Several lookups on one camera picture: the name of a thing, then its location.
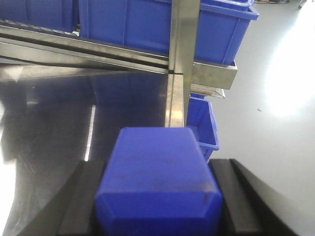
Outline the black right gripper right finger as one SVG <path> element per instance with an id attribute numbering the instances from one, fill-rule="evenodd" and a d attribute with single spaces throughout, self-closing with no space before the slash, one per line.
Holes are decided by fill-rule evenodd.
<path id="1" fill-rule="evenodd" d="M 299 236 L 293 204 L 236 159 L 211 159 L 223 196 L 220 236 Z"/>

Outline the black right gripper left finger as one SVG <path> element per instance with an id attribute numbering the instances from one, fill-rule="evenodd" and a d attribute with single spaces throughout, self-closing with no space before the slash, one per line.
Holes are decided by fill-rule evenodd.
<path id="1" fill-rule="evenodd" d="M 99 236 L 95 195 L 105 163 L 81 161 L 52 200 L 22 229 L 20 236 Z"/>

